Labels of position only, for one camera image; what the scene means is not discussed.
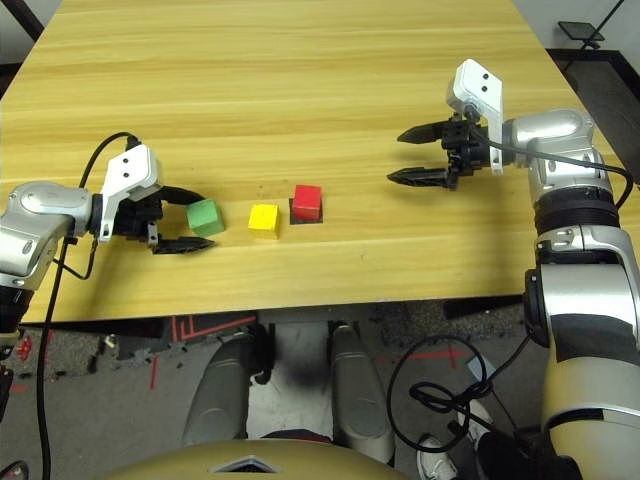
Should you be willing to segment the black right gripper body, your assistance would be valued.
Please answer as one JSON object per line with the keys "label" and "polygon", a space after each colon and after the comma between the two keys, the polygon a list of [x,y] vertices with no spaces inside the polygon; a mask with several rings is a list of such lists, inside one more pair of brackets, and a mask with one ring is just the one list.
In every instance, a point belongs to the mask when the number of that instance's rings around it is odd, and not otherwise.
{"label": "black right gripper body", "polygon": [[441,146],[447,153],[448,166],[445,185],[456,190],[460,177],[472,176],[477,170],[490,166],[489,146],[479,139],[486,127],[454,114],[444,124]]}

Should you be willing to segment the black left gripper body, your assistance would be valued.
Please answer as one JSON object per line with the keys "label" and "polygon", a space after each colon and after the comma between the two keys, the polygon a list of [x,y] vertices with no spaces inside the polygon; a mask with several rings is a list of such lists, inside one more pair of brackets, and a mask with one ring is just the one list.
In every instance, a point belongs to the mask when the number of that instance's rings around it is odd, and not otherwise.
{"label": "black left gripper body", "polygon": [[114,220],[113,234],[129,240],[146,242],[157,246],[159,233],[157,222],[163,217],[160,193],[154,193],[143,199],[120,202]]}

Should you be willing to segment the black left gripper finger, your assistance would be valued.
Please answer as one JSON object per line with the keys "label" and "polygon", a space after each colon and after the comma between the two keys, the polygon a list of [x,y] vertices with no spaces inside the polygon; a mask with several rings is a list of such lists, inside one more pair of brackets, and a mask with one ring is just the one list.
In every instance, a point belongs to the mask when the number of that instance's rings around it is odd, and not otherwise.
{"label": "black left gripper finger", "polygon": [[174,205],[191,205],[203,200],[203,196],[187,189],[164,186],[160,190],[163,201]]}
{"label": "black left gripper finger", "polygon": [[179,237],[165,239],[156,224],[149,225],[149,248],[154,255],[194,253],[215,246],[215,242],[202,237]]}

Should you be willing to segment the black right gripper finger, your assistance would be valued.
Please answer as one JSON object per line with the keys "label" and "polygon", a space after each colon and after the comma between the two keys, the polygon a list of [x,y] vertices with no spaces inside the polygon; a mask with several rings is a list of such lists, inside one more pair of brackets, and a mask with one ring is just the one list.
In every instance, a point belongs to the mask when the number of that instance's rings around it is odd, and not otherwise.
{"label": "black right gripper finger", "polygon": [[409,144],[433,143],[442,138],[445,126],[445,121],[414,126],[400,134],[397,141]]}
{"label": "black right gripper finger", "polygon": [[388,174],[387,179],[410,187],[442,187],[448,190],[455,190],[458,184],[457,176],[445,168],[403,168]]}

